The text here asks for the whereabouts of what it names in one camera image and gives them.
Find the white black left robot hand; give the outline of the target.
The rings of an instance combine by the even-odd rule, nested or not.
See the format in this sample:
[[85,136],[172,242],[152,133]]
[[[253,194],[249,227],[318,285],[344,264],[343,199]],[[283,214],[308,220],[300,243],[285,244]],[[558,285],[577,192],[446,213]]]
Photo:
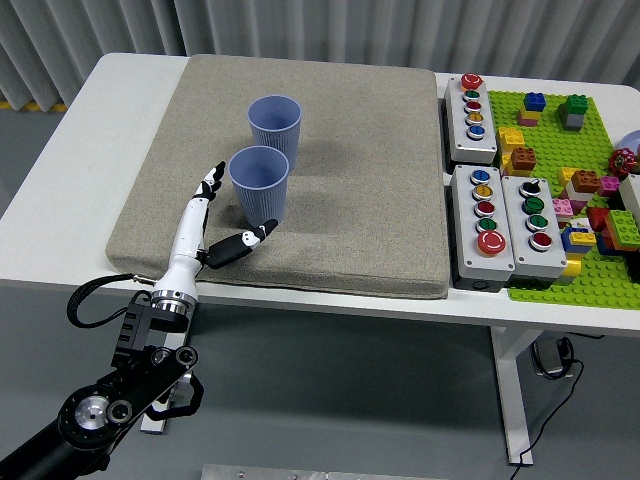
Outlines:
[[219,269],[252,253],[278,226],[269,219],[242,233],[234,234],[214,245],[204,246],[209,204],[222,185],[225,164],[212,168],[188,202],[174,238],[169,266],[155,283],[151,304],[161,310],[191,312],[198,302],[196,276],[204,266]]

